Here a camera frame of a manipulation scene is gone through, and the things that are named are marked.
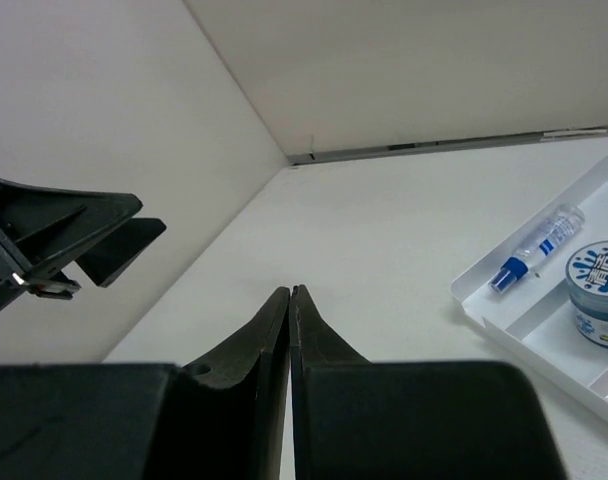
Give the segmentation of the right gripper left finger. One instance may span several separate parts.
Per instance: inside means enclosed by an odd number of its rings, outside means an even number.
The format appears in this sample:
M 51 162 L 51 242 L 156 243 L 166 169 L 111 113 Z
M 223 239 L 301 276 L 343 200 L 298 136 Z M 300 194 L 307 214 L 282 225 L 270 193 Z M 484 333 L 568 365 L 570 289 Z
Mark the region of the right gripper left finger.
M 0 479 L 277 478 L 289 301 L 183 366 L 0 366 Z

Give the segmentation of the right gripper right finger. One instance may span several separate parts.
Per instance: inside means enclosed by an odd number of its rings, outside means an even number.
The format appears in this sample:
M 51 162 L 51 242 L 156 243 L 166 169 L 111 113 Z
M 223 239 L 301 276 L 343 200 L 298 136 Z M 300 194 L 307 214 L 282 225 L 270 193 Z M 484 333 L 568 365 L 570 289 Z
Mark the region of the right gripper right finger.
M 373 363 L 298 285 L 289 304 L 299 479 L 563 479 L 537 394 L 488 360 Z

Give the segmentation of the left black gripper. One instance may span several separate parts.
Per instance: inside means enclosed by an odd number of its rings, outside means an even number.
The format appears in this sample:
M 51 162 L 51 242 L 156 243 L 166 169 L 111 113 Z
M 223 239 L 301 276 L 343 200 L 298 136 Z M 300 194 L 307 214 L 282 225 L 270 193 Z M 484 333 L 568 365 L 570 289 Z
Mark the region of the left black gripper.
M 142 207 L 130 193 L 0 178 L 0 312 L 24 293 L 72 299 L 80 284 L 62 268 L 91 247 L 76 263 L 96 286 L 108 288 L 166 230 L 160 219 L 132 218 Z

